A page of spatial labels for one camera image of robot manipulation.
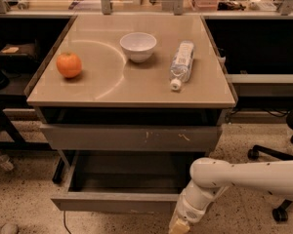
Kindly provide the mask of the white and yellow gripper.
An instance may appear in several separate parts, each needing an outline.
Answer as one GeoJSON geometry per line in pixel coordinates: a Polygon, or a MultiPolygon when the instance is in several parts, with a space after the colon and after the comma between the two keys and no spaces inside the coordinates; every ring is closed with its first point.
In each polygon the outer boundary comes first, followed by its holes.
{"type": "Polygon", "coordinates": [[[169,223],[168,234],[188,234],[189,231],[189,224],[181,219],[177,213],[173,213],[169,223]]]}

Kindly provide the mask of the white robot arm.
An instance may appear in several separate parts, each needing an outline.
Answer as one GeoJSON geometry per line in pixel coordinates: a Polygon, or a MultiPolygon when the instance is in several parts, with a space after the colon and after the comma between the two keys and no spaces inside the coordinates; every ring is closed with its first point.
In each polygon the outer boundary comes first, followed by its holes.
{"type": "Polygon", "coordinates": [[[230,186],[251,188],[293,201],[293,160],[231,164],[199,158],[189,169],[190,182],[181,192],[169,223],[169,234],[187,234],[230,186]]]}

